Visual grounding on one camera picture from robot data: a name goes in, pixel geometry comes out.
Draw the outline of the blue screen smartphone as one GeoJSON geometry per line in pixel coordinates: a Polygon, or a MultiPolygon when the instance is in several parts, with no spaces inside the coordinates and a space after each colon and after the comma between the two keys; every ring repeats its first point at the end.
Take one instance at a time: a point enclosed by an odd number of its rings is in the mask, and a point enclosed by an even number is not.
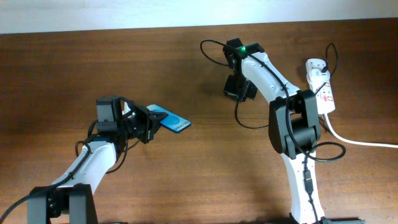
{"type": "Polygon", "coordinates": [[[173,133],[181,133],[183,130],[187,129],[188,127],[190,127],[192,125],[192,123],[179,116],[176,115],[158,105],[152,104],[147,106],[147,109],[153,112],[162,112],[162,113],[167,113],[168,116],[166,118],[164,118],[160,124],[162,127],[168,129],[169,131],[173,132],[173,133]]]}

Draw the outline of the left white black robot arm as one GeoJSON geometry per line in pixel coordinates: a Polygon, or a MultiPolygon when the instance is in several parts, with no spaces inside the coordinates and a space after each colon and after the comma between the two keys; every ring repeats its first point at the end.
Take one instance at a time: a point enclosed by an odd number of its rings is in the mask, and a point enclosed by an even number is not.
{"type": "Polygon", "coordinates": [[[77,142],[81,153],[67,171],[48,187],[35,187],[28,199],[28,223],[50,223],[65,213],[70,223],[97,223],[93,194],[107,171],[128,151],[128,141],[146,144],[168,115],[153,112],[121,96],[96,101],[98,119],[88,137],[77,142]]]}

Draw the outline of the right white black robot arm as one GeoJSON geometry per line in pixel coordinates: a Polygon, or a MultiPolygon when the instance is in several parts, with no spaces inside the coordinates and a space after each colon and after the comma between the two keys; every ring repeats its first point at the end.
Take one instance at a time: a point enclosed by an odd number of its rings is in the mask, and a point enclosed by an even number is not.
{"type": "Polygon", "coordinates": [[[269,104],[267,124],[272,147],[282,156],[292,197],[290,218],[294,223],[321,223],[325,214],[318,198],[315,155],[320,138],[317,103],[310,90],[291,84],[270,62],[264,49],[239,38],[223,46],[233,74],[224,88],[237,103],[260,92],[269,104]]]}

